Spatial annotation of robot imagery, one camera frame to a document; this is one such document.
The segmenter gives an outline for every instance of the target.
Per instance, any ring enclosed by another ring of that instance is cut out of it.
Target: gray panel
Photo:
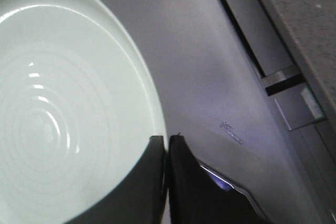
[[[336,163],[336,133],[329,121],[323,121],[316,124],[316,128],[323,139],[330,155]]]
[[[271,96],[289,130],[320,120],[324,117],[309,87],[299,84]]]
[[[309,175],[324,212],[332,222],[336,212],[336,166],[327,149],[321,144],[314,125],[302,127],[290,133],[293,145]]]
[[[258,0],[226,0],[266,75],[293,64]]]
[[[103,1],[149,66],[168,134],[181,132],[198,159],[239,182],[273,223],[322,223],[285,144],[286,129],[269,110],[220,2]]]

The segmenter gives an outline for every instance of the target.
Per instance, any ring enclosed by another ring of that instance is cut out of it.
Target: dark plastic object
[[[259,218],[247,198],[224,191],[204,172],[184,137],[170,138],[170,210],[172,224],[254,224]]]
[[[159,224],[166,199],[163,137],[153,136],[127,177],[67,224]]]

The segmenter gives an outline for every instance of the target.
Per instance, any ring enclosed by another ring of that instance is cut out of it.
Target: gray countertop
[[[261,1],[335,126],[336,0]]]

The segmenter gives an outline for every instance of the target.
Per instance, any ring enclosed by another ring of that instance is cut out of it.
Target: appliance
[[[335,223],[334,125],[259,0],[102,0],[153,77],[167,135],[272,223]]]

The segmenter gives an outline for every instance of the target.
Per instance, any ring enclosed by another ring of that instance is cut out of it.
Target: embossed logo
[[[228,135],[230,135],[234,141],[236,141],[238,144],[242,145],[244,141],[240,139],[234,132],[231,125],[229,125],[227,122],[223,122],[219,126],[223,131],[225,131]]]

